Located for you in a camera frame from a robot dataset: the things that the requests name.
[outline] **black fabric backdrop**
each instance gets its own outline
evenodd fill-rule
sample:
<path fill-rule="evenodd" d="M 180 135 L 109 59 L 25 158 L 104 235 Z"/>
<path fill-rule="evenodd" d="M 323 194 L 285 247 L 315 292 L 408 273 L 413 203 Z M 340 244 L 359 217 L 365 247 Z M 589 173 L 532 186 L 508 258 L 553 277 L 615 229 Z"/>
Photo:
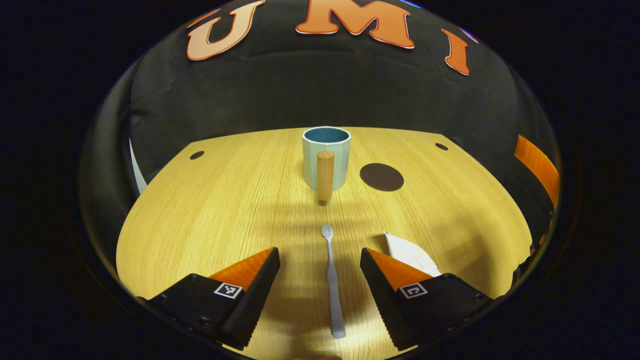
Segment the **black fabric backdrop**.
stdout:
<path fill-rule="evenodd" d="M 101 288 L 75 248 L 88 241 L 76 196 L 78 152 L 100 102 L 159 38 L 215 4 L 9 0 L 0 6 L 10 69 L 3 100 L 13 114 L 3 124 L 10 226 L 2 357 L 217 357 L 137 321 Z M 572 132 L 579 171 L 574 233 L 552 238 L 566 243 L 552 273 L 476 341 L 430 357 L 637 357 L 640 250 L 628 209 L 638 194 L 630 123 L 638 3 L 428 6 L 491 43 L 518 69 L 550 119 Z"/>
<path fill-rule="evenodd" d="M 228 13 L 209 40 L 227 35 Z M 368 2 L 356 0 L 365 5 Z M 551 131 L 524 83 L 482 42 L 406 3 L 414 49 L 349 34 L 302 35 L 306 1 L 269 0 L 255 10 L 246 38 L 202 61 L 186 57 L 186 24 L 144 55 L 131 88 L 131 139 L 147 181 L 188 143 L 247 131 L 318 125 L 374 126 L 442 133 L 457 139 L 499 179 L 509 171 L 518 131 L 554 158 Z M 449 41 L 465 39 L 471 75 L 444 61 Z"/>

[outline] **orange object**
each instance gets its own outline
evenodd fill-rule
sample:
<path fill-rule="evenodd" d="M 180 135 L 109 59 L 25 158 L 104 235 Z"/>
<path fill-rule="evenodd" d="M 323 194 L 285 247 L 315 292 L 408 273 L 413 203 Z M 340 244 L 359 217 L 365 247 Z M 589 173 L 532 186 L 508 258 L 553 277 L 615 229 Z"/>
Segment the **orange object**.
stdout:
<path fill-rule="evenodd" d="M 444 58 L 447 65 L 463 75 L 469 75 L 467 67 L 467 43 L 451 31 L 442 29 L 449 39 L 449 55 Z"/>
<path fill-rule="evenodd" d="M 249 33 L 255 8 L 264 4 L 264 1 L 265 0 L 258 0 L 231 11 L 229 15 L 234 16 L 231 30 L 227 36 L 218 41 L 209 42 L 209 33 L 213 26 L 220 20 L 219 17 L 213 18 L 194 30 L 191 30 L 188 34 L 187 57 L 193 61 L 204 60 L 211 56 L 224 53 L 234 47 Z"/>
<path fill-rule="evenodd" d="M 518 145 L 514 155 L 538 178 L 555 207 L 560 192 L 560 174 L 551 160 L 542 150 L 521 135 L 518 135 Z"/>
<path fill-rule="evenodd" d="M 385 274 L 387 282 L 394 291 L 403 286 L 415 284 L 416 282 L 432 279 L 433 276 L 421 272 L 420 270 L 396 260 L 388 255 L 384 255 L 381 252 L 371 250 L 368 247 L 367 251 L 371 254 L 371 257 L 376 262 L 378 268 Z"/>
<path fill-rule="evenodd" d="M 240 260 L 237 263 L 209 276 L 209 278 L 226 282 L 231 285 L 242 286 L 242 289 L 247 291 L 272 250 L 273 247 L 252 255 L 244 260 Z"/>
<path fill-rule="evenodd" d="M 406 25 L 409 12 L 384 1 L 372 1 L 360 6 L 353 0 L 309 0 L 307 19 L 296 26 L 296 31 L 301 34 L 335 34 L 340 28 L 331 21 L 331 14 L 352 35 L 361 34 L 376 21 L 376 28 L 369 35 L 377 41 L 406 49 L 415 46 L 409 38 Z"/>
<path fill-rule="evenodd" d="M 333 151 L 319 151 L 317 155 L 318 200 L 329 201 L 333 192 Z"/>

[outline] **dark circular mark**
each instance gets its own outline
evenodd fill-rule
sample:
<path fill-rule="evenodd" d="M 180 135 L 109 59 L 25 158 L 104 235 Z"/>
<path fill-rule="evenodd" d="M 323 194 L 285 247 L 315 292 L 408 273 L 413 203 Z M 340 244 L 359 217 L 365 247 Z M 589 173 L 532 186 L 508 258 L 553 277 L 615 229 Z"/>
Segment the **dark circular mark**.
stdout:
<path fill-rule="evenodd" d="M 209 320 L 206 316 L 201 316 L 200 320 L 198 320 L 200 322 L 200 324 L 204 325 L 204 326 L 209 326 L 211 325 L 211 320 Z"/>
<path fill-rule="evenodd" d="M 383 192 L 393 192 L 404 185 L 400 171 L 385 164 L 367 164 L 360 169 L 360 177 L 365 184 Z"/>
<path fill-rule="evenodd" d="M 202 155 L 204 155 L 204 151 L 194 152 L 193 155 L 191 155 L 189 157 L 189 159 L 191 159 L 191 160 L 197 159 L 197 158 L 201 157 Z"/>

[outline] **brown circle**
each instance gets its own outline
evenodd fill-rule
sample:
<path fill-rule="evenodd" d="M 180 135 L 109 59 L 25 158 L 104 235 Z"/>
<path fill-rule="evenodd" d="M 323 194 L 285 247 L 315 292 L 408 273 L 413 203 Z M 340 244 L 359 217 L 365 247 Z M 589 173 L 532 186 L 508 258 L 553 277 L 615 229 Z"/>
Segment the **brown circle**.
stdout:
<path fill-rule="evenodd" d="M 404 185 L 400 171 L 385 164 L 367 164 L 360 169 L 360 177 L 365 184 L 383 192 L 393 192 Z"/>

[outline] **orange letter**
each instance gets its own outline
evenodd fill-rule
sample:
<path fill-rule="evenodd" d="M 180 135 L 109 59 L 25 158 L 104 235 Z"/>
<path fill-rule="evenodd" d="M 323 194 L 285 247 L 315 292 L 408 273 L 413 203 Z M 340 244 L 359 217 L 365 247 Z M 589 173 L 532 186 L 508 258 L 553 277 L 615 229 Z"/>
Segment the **orange letter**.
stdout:
<path fill-rule="evenodd" d="M 449 38 L 449 56 L 444 58 L 447 65 L 463 75 L 469 75 L 467 67 L 467 43 L 455 34 L 442 29 L 442 32 Z"/>
<path fill-rule="evenodd" d="M 396 5 L 373 1 L 363 7 L 352 0 L 309 0 L 307 21 L 296 26 L 301 34 L 335 34 L 338 25 L 331 22 L 331 13 L 352 35 L 359 35 L 376 20 L 376 28 L 369 34 L 378 41 L 413 49 L 409 39 L 406 17 L 409 12 Z"/>
<path fill-rule="evenodd" d="M 231 49 L 234 45 L 239 43 L 251 28 L 251 21 L 253 19 L 253 12 L 255 8 L 264 4 L 264 0 L 259 0 L 254 3 L 250 3 L 241 6 L 229 15 L 234 16 L 234 23 L 231 25 L 231 31 L 229 34 L 216 42 L 209 42 L 209 33 L 213 24 L 217 23 L 220 18 L 217 17 L 213 20 L 207 21 L 201 26 L 195 28 L 189 33 L 189 44 L 187 45 L 187 57 L 191 60 L 204 60 L 211 56 L 215 56 L 220 53 Z"/>

